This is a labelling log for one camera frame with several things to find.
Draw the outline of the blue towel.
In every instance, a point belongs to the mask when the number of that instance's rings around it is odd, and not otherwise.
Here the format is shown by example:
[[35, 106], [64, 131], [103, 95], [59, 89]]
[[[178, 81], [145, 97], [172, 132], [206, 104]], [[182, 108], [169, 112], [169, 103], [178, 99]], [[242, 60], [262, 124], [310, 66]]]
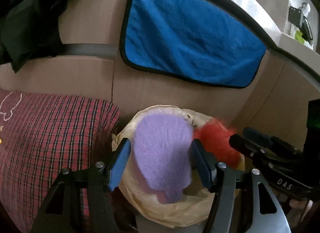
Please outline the blue towel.
[[127, 0], [119, 50], [139, 71], [242, 89], [253, 82], [266, 46], [206, 0]]

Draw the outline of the trash bin with beige bag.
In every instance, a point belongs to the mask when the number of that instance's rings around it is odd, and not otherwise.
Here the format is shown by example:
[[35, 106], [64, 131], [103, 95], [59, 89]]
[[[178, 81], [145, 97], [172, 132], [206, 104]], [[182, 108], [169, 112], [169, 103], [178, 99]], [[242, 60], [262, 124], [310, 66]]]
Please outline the trash bin with beige bag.
[[131, 153], [119, 189], [145, 218], [169, 228], [189, 227], [208, 218], [214, 195], [201, 183], [191, 162], [191, 142], [199, 139], [218, 161], [240, 171], [244, 156], [228, 141], [235, 134], [216, 118], [156, 105], [145, 108], [113, 138], [131, 142]]

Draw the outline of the red plaid tablecloth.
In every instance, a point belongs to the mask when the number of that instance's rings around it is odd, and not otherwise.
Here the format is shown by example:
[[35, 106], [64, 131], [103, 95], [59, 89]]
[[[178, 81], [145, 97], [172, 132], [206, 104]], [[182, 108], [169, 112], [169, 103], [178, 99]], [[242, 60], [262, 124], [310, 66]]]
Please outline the red plaid tablecloth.
[[21, 232], [62, 168], [87, 169], [109, 152], [119, 115], [105, 100], [1, 90], [1, 203]]

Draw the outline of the black cloth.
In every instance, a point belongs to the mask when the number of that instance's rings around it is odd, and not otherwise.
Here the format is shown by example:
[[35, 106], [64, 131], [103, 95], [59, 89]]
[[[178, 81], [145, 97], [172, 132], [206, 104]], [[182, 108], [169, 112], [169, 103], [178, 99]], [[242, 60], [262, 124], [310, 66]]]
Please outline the black cloth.
[[59, 17], [69, 0], [13, 0], [1, 22], [1, 64], [18, 72], [29, 60], [55, 57], [65, 49]]

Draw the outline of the red plastic bag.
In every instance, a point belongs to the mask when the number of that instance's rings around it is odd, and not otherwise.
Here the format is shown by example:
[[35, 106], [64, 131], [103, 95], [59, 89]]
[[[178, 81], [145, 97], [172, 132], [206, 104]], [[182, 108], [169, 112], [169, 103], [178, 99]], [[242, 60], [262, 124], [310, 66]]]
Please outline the red plastic bag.
[[233, 169], [245, 170], [243, 155], [232, 148], [229, 139], [235, 130], [227, 129], [217, 119], [210, 119], [194, 129], [193, 139], [199, 139], [206, 152], [212, 153], [218, 162], [225, 162]]

